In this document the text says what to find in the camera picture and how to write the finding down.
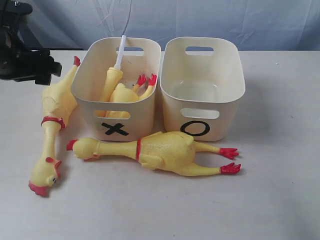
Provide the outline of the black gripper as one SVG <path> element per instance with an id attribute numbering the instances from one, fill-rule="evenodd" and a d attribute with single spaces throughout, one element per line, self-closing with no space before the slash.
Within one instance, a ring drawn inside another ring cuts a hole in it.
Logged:
<path id="1" fill-rule="evenodd" d="M 20 23 L 32 12 L 33 7 L 20 0 L 0 2 L 0 78 L 49 85 L 52 75 L 61 75 L 62 65 L 48 48 L 31 50 L 18 36 Z"/>

